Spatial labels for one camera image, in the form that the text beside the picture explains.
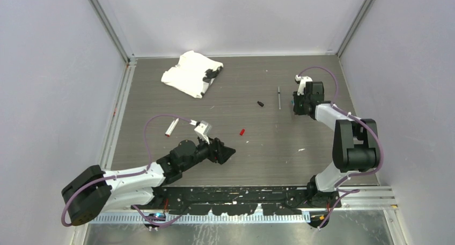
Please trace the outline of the grey pen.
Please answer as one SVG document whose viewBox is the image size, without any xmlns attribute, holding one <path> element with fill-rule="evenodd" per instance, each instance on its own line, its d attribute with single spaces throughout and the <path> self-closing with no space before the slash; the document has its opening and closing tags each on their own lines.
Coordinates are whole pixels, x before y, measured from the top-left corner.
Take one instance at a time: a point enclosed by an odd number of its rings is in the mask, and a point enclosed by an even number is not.
<svg viewBox="0 0 455 245">
<path fill-rule="evenodd" d="M 281 89 L 277 87 L 277 100 L 278 100 L 278 109 L 281 110 Z"/>
</svg>

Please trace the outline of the white pen red tip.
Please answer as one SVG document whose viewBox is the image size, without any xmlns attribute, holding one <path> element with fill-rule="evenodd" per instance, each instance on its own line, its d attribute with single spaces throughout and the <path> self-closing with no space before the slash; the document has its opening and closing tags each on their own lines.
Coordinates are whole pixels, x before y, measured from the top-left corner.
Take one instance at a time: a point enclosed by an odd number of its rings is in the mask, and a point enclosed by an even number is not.
<svg viewBox="0 0 455 245">
<path fill-rule="evenodd" d="M 170 123 L 170 125 L 167 128 L 167 130 L 165 131 L 165 136 L 166 137 L 169 137 L 172 134 L 172 132 L 174 131 L 174 129 L 177 126 L 178 122 L 179 122 L 179 118 L 173 119 L 173 121 Z"/>
</svg>

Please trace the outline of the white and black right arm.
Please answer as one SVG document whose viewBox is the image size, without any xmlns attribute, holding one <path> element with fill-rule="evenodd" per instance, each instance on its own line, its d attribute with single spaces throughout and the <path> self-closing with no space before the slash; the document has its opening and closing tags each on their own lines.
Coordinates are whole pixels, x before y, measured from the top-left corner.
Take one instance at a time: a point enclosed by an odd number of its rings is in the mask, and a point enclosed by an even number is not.
<svg viewBox="0 0 455 245">
<path fill-rule="evenodd" d="M 349 194 L 340 187 L 351 177 L 375 173 L 381 166 L 383 151 L 375 120 L 359 118 L 325 100 L 324 85 L 320 81 L 304 76 L 298 77 L 296 82 L 299 88 L 293 93 L 293 111 L 296 115 L 308 115 L 333 130 L 332 163 L 311 177 L 303 196 L 289 194 L 285 204 L 320 207 L 337 195 Z"/>
</svg>

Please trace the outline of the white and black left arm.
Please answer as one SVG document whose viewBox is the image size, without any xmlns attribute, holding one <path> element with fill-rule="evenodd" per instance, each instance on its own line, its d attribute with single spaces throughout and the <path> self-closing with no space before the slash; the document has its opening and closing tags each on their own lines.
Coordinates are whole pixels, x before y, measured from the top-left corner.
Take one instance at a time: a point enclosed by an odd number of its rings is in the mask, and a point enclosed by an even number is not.
<svg viewBox="0 0 455 245">
<path fill-rule="evenodd" d="M 147 204 L 158 209 L 165 195 L 156 188 L 181 179 L 183 172 L 203 160 L 222 165 L 235 153 L 218 138 L 199 139 L 197 144 L 183 140 L 169 154 L 142 167 L 111 171 L 92 165 L 62 189 L 62 225 L 84 225 L 104 211 L 126 206 Z"/>
</svg>

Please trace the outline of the white crumpled cloth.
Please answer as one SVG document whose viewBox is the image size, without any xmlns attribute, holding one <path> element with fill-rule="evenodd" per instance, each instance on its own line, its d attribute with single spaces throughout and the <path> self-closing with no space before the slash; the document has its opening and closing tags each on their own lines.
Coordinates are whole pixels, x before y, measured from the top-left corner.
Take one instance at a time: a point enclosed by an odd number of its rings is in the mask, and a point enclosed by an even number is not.
<svg viewBox="0 0 455 245">
<path fill-rule="evenodd" d="M 180 55 L 178 63 L 163 73 L 161 82 L 201 99 L 223 68 L 223 63 L 191 50 Z"/>
</svg>

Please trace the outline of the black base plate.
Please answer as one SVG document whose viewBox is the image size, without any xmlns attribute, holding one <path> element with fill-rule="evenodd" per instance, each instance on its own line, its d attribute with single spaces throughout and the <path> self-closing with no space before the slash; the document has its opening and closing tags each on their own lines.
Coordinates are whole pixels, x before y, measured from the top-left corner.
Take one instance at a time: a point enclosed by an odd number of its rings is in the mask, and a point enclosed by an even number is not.
<svg viewBox="0 0 455 245">
<path fill-rule="evenodd" d="M 301 214 L 307 209 L 334 207 L 339 193 L 316 193 L 299 186 L 221 186 L 154 188 L 155 197 L 142 210 L 166 210 L 175 215 L 266 216 Z"/>
</svg>

